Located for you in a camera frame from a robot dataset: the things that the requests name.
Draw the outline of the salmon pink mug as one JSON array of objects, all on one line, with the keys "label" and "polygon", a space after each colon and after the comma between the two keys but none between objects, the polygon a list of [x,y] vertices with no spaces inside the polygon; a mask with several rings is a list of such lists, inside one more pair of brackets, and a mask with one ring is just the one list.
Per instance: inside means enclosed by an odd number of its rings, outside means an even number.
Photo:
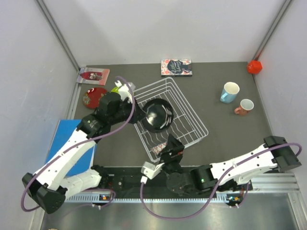
[{"label": "salmon pink mug", "polygon": [[245,116],[254,108],[254,103],[250,99],[243,99],[239,107],[234,110],[236,115]]}]

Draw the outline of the red patterned white bowl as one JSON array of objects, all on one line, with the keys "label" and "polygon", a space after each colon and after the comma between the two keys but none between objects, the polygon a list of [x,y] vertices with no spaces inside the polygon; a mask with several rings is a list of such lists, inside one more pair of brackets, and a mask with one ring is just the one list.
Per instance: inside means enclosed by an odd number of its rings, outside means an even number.
[{"label": "red patterned white bowl", "polygon": [[166,147],[166,145],[167,145],[167,142],[160,143],[160,144],[156,145],[155,147],[151,148],[151,151],[155,155],[159,155],[161,153],[161,151]]}]

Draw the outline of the lime green plate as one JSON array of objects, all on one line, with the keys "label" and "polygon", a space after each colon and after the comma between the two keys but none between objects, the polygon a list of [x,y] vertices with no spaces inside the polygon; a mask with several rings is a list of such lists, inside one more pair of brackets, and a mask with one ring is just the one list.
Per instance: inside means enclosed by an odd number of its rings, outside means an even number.
[{"label": "lime green plate", "polygon": [[119,87],[114,87],[111,92],[119,93]]}]

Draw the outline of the pink cover book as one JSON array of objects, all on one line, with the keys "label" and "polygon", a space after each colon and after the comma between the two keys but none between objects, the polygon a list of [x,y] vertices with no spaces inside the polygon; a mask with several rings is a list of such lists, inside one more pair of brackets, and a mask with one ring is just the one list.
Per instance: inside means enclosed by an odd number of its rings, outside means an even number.
[{"label": "pink cover book", "polygon": [[83,67],[80,68],[76,82],[81,84],[104,86],[108,79],[109,73],[110,69]]}]

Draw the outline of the red cube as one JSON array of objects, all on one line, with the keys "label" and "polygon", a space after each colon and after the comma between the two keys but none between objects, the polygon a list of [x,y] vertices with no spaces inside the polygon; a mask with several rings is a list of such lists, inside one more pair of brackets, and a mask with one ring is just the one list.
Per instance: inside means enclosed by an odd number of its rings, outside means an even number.
[{"label": "red cube", "polygon": [[258,74],[262,70],[262,64],[260,61],[252,60],[247,65],[247,71],[250,74]]}]

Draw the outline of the blue foam pad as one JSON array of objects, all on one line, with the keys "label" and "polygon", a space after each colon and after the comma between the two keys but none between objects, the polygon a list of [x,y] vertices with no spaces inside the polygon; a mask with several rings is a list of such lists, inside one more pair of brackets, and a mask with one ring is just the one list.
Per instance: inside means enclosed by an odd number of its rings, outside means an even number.
[{"label": "blue foam pad", "polygon": [[[59,121],[45,163],[51,160],[57,151],[60,150],[60,148],[66,143],[80,122],[80,119],[62,119]],[[88,170],[94,162],[95,152],[96,146],[89,149],[69,170],[69,172],[66,174],[66,177],[74,176]]]}]

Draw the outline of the light blue mug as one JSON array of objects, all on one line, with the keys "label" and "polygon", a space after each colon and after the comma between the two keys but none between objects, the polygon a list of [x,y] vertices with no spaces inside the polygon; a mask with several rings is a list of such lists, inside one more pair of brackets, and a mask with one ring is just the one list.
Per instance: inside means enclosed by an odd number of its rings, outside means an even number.
[{"label": "light blue mug", "polygon": [[226,104],[231,103],[240,91],[238,84],[234,82],[227,82],[222,90],[220,101]]}]

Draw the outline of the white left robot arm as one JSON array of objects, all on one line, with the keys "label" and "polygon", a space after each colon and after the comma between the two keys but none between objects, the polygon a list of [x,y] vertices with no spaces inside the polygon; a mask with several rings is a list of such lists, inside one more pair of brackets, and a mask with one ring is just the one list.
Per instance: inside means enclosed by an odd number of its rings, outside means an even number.
[{"label": "white left robot arm", "polygon": [[57,211],[69,197],[88,189],[104,190],[109,179],[102,166],[93,165],[86,171],[67,176],[77,161],[102,138],[115,134],[113,125],[135,124],[146,117],[135,99],[108,92],[100,98],[95,110],[77,125],[68,141],[34,174],[26,173],[22,182],[25,191],[46,213]]}]

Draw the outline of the floral Little Women book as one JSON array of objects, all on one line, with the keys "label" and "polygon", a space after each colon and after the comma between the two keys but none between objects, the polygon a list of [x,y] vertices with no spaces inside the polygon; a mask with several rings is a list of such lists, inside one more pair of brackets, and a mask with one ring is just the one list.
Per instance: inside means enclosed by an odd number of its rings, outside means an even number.
[{"label": "floral Little Women book", "polygon": [[161,77],[191,77],[191,59],[162,59]]}]

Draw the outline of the dark red plate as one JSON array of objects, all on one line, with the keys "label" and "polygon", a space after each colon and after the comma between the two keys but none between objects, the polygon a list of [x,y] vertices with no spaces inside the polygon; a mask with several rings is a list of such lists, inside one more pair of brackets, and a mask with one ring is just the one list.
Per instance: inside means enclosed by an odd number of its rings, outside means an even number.
[{"label": "dark red plate", "polygon": [[83,96],[83,105],[89,109],[95,109],[99,106],[100,98],[107,93],[102,87],[94,87],[86,91]]}]

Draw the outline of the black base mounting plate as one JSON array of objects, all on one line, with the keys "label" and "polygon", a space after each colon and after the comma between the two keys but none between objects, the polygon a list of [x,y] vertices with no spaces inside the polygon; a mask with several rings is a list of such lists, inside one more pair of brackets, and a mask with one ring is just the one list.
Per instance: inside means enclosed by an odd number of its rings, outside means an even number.
[{"label": "black base mounting plate", "polygon": [[[126,194],[134,192],[141,184],[140,167],[132,168],[103,168],[98,165],[92,167],[102,176],[96,188],[112,189]],[[154,178],[149,179],[144,187],[146,195],[202,195],[213,190],[218,177],[211,172],[212,166],[199,167],[164,166]]]}]

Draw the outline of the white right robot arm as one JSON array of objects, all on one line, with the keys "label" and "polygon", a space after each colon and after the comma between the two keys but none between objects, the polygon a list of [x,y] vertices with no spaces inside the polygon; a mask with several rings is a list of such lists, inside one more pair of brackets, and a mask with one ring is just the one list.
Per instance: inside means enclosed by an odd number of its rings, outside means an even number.
[{"label": "white right robot arm", "polygon": [[284,137],[269,136],[264,138],[263,144],[244,155],[184,170],[180,165],[183,144],[171,138],[171,143],[161,153],[159,163],[166,174],[168,190],[180,196],[207,195],[236,190],[253,177],[270,170],[283,173],[301,166],[298,154],[291,147],[292,144]]}]

